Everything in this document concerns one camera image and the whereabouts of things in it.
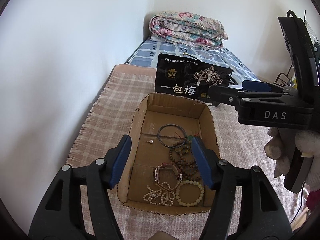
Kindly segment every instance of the pink cloth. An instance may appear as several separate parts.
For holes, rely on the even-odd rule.
[[[306,205],[308,209],[310,209],[311,211],[314,210],[319,202],[320,202],[320,190],[310,191],[306,201]]]

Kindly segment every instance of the white wall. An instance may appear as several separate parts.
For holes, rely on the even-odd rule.
[[[153,2],[10,0],[0,17],[0,197],[25,232]]]
[[[188,11],[222,22],[229,35],[225,47],[256,75],[274,81],[290,67],[278,16],[292,10],[320,37],[320,16],[310,0],[155,0],[154,10]]]

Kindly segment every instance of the bangle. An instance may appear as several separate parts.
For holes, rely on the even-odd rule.
[[[171,188],[170,186],[168,186],[168,188],[164,187],[163,183],[160,184],[160,169],[165,169],[165,168],[170,168],[173,170],[174,174],[176,175],[177,178],[177,184],[175,185],[175,187]],[[182,182],[182,173],[181,170],[173,163],[162,163],[161,165],[157,166],[154,168],[153,170],[153,176],[154,176],[154,183],[160,187],[161,189],[165,190],[165,191],[173,191],[175,190],[179,184]]]
[[[181,186],[183,186],[185,184],[193,184],[193,185],[198,186],[198,188],[200,189],[200,196],[193,203],[182,202],[182,200],[180,198],[180,188],[181,188]],[[199,182],[188,180],[188,179],[184,180],[182,183],[180,183],[179,186],[176,189],[176,199],[177,199],[179,205],[184,206],[184,207],[196,206],[203,199],[203,195],[204,195],[204,188],[202,187],[202,185]]]
[[[160,132],[161,132],[161,130],[162,130],[163,128],[165,128],[165,127],[167,127],[167,126],[174,126],[174,127],[177,127],[180,131],[182,131],[184,138],[182,138],[183,141],[182,141],[179,145],[176,145],[175,147],[174,147],[174,146],[169,146],[169,145],[166,145],[163,141],[161,141],[161,139],[160,139]],[[166,146],[167,148],[179,148],[179,147],[181,147],[182,145],[184,145],[184,144],[186,143],[186,141],[187,141],[187,133],[186,133],[186,131],[185,131],[181,126],[178,126],[178,125],[176,125],[176,124],[174,124],[174,123],[165,124],[164,126],[160,127],[159,130],[158,130],[157,137],[158,137],[159,142],[160,142],[163,146]]]

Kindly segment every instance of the blue gripper pad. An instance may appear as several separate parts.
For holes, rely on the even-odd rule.
[[[268,83],[253,80],[244,80],[242,89],[253,92],[271,92],[272,90]]]
[[[212,180],[212,169],[205,156],[206,148],[201,139],[197,137],[192,138],[191,150],[193,156],[195,157],[196,164],[198,166],[204,184],[207,185],[209,188],[213,188],[214,182]]]
[[[122,136],[118,146],[110,150],[106,154],[105,159],[107,161],[107,169],[111,169],[109,186],[110,188],[114,188],[119,183],[125,164],[127,163],[131,151],[131,137],[125,134]]]

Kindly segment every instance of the beaded bracelet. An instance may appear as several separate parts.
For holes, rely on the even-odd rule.
[[[178,148],[178,149],[173,148],[178,144],[179,142],[173,144],[172,148],[170,148],[169,150],[170,160],[178,166],[178,168],[181,170],[181,173],[183,177],[185,177],[185,179],[193,180],[193,181],[200,180],[201,176],[195,176],[195,174],[198,173],[199,170],[191,150],[191,141],[188,140],[187,143],[183,145],[181,148]],[[172,156],[173,151],[178,155],[178,157],[176,157],[175,159]],[[187,160],[188,158],[186,158],[185,155],[191,155],[193,157],[193,160]]]
[[[184,203],[184,202],[182,202],[182,200],[180,199],[180,188],[181,188],[181,186],[183,186],[184,184],[193,184],[193,185],[196,185],[196,186],[199,187],[199,189],[200,189],[200,196],[199,196],[199,198],[198,198],[195,202],[193,202],[193,203]],[[196,206],[196,205],[202,200],[203,195],[204,195],[204,188],[202,187],[202,185],[201,185],[199,182],[192,181],[192,180],[188,180],[188,179],[187,179],[187,180],[184,180],[183,182],[181,182],[181,183],[179,184],[179,186],[177,187],[177,189],[176,189],[176,199],[177,199],[179,205],[184,206],[184,207],[193,207],[193,206]]]

